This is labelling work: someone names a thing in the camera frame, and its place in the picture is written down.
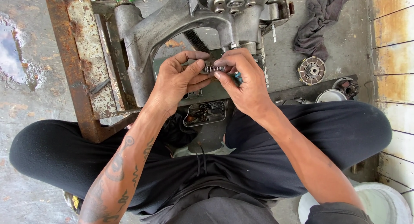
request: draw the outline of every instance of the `black pants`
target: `black pants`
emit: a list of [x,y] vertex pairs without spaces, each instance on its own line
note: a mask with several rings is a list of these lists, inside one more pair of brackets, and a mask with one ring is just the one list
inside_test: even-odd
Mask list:
[[[391,126],[377,108],[355,101],[280,106],[290,122],[345,169],[384,149]],[[14,139],[10,162],[22,174],[84,199],[111,159],[127,130],[100,144],[83,139],[77,123],[44,120],[24,128]],[[196,156],[171,158],[155,141],[130,207],[152,213],[197,175]],[[306,193],[282,149],[249,116],[237,111],[226,129],[229,155],[206,155],[207,175],[264,197],[294,197]]]

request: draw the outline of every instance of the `concrete floor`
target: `concrete floor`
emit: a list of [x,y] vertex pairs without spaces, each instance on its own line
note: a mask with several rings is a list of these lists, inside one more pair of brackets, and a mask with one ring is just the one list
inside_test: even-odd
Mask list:
[[[166,1],[139,0],[137,6],[146,17]],[[271,34],[265,37],[270,92],[301,86],[294,69],[304,56],[295,54],[292,48],[296,29],[307,19],[307,11],[305,0],[291,1],[296,14],[276,29],[277,43],[273,43]],[[325,79],[357,74],[363,85],[359,98],[368,103],[373,99],[373,77],[367,17],[367,0],[349,0],[339,22],[327,29],[325,45],[330,57]],[[209,48],[220,47],[215,30],[197,31]],[[76,120],[45,0],[0,0],[0,40],[2,222],[76,223],[77,217],[65,204],[60,189],[19,174],[8,159],[14,136],[30,123],[44,119]],[[12,47],[11,40],[17,48]],[[180,35],[161,47],[157,58],[169,57],[184,49],[191,50],[191,46]],[[214,135],[220,141],[222,133]],[[298,199],[283,200],[273,209],[280,224],[299,223]],[[137,223],[136,217],[126,214],[122,223]]]

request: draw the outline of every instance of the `coil spring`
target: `coil spring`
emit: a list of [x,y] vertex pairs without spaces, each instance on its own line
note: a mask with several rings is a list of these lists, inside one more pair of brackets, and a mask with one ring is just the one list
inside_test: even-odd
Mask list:
[[222,72],[224,72],[224,66],[221,66],[221,67],[218,67],[218,66],[206,66],[204,68],[204,72],[207,72],[207,73],[212,73],[214,71],[222,71]]

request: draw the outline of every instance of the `right hand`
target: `right hand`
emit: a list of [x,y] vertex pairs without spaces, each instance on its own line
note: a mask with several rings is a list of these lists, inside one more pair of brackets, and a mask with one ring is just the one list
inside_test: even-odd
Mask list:
[[247,49],[227,51],[223,57],[214,62],[214,65],[225,66],[226,71],[231,69],[232,72],[236,68],[241,73],[243,83],[237,87],[228,74],[221,71],[214,72],[214,76],[241,112],[257,121],[268,110],[275,107],[267,92],[265,74]]

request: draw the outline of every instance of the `left hand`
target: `left hand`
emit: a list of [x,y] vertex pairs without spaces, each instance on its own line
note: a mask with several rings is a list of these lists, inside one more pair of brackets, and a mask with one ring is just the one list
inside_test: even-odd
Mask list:
[[[205,52],[183,51],[165,60],[159,68],[157,81],[145,106],[165,111],[166,117],[172,116],[186,93],[210,84],[208,75],[200,74],[204,60],[209,56]],[[188,59],[197,61],[182,66]]]

